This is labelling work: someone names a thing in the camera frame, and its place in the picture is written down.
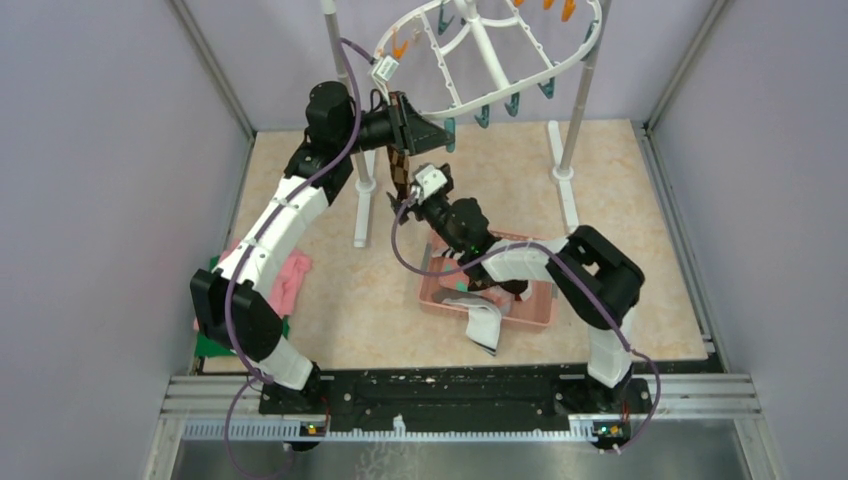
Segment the brown argyle sock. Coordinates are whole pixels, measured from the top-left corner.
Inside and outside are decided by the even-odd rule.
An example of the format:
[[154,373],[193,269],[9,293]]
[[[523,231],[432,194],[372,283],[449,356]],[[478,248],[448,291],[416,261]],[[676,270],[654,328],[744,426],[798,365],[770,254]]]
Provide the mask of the brown argyle sock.
[[396,190],[396,194],[394,196],[390,193],[388,193],[387,196],[393,212],[397,214],[401,205],[410,195],[411,181],[409,155],[406,151],[394,146],[387,146],[386,152],[389,162],[390,180]]
[[506,292],[507,294],[511,295],[514,299],[520,301],[524,301],[532,294],[531,285],[527,280],[470,280],[467,289],[469,292],[472,293],[500,289],[503,292]]

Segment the white oval clip hanger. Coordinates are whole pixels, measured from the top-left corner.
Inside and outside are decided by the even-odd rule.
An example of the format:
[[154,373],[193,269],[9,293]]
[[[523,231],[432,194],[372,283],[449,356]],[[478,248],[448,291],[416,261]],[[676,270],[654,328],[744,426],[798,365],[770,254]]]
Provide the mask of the white oval clip hanger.
[[[472,113],[478,124],[485,128],[489,124],[491,106],[497,102],[503,102],[507,113],[515,117],[520,109],[523,91],[537,87],[546,98],[552,98],[555,93],[555,78],[588,59],[599,45],[602,36],[606,19],[604,7],[600,1],[588,1],[586,5],[591,17],[583,40],[570,56],[563,60],[553,60],[522,17],[521,4],[520,1],[507,1],[505,17],[487,18],[480,12],[476,1],[428,1],[401,16],[391,25],[374,47],[374,56],[395,57],[400,62],[395,76],[400,67],[407,64],[403,56],[409,47],[407,40],[398,41],[398,34],[404,29],[419,30],[424,37],[425,46],[435,58],[441,75],[440,85],[446,89],[449,96],[446,107],[423,111],[422,114],[429,120],[442,121]],[[508,77],[503,64],[506,56],[496,51],[491,34],[496,30],[511,28],[518,30],[520,38],[527,41],[531,52],[539,57],[543,64],[541,71],[524,78]],[[464,44],[475,48],[481,58],[484,77],[492,84],[490,91],[467,99],[460,94],[458,83],[448,64],[448,56]],[[374,86],[382,97],[387,99],[392,79],[386,85],[374,83]]]

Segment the pink dotted sock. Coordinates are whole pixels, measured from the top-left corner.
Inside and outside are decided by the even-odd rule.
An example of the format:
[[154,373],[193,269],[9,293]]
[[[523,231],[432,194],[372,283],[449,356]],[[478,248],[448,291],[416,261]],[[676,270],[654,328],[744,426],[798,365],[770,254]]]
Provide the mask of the pink dotted sock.
[[440,272],[450,272],[437,278],[438,285],[444,289],[468,293],[471,281],[468,275],[461,271],[458,262],[452,258],[442,258]]

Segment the white black striped sock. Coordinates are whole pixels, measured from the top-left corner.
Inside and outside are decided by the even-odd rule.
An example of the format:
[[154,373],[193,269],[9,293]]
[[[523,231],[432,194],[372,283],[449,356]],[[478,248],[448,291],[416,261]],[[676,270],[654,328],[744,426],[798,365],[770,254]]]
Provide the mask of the white black striped sock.
[[511,301],[497,304],[487,298],[474,296],[446,299],[442,304],[466,309],[468,322],[465,333],[468,339],[489,355],[497,355],[501,324],[512,307]]

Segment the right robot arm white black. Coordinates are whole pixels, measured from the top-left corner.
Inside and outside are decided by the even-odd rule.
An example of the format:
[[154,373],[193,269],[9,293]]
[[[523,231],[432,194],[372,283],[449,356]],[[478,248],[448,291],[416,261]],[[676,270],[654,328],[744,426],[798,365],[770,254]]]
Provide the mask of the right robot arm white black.
[[495,235],[474,198],[451,202],[444,194],[424,201],[389,199],[394,224],[426,222],[456,255],[458,270],[484,287],[550,283],[589,327],[586,385],[589,404],[612,412],[627,397],[623,382],[632,370],[634,350],[625,330],[637,305],[645,275],[636,263],[598,230],[579,226],[553,240],[513,241]]

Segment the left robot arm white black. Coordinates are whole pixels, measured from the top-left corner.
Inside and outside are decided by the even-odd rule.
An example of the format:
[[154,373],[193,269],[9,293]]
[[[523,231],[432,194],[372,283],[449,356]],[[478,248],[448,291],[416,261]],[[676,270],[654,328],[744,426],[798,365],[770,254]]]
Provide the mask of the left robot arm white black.
[[363,111],[338,81],[312,88],[305,117],[304,138],[260,218],[228,256],[190,280],[199,331],[235,352],[260,381],[283,387],[283,401],[302,414],[319,404],[319,375],[285,338],[282,319],[269,303],[277,275],[350,178],[352,154],[389,147],[414,156],[454,140],[452,132],[416,111],[404,93],[392,92],[386,104]]

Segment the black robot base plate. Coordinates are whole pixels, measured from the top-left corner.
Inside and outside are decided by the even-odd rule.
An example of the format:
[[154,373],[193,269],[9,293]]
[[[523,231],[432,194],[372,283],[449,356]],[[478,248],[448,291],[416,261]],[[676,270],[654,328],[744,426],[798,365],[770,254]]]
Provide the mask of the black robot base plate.
[[306,416],[300,431],[310,438],[565,433],[590,415],[585,436],[603,450],[625,445],[635,417],[653,409],[646,380],[627,373],[608,388],[584,364],[319,370],[300,391],[264,386],[258,407],[262,415]]

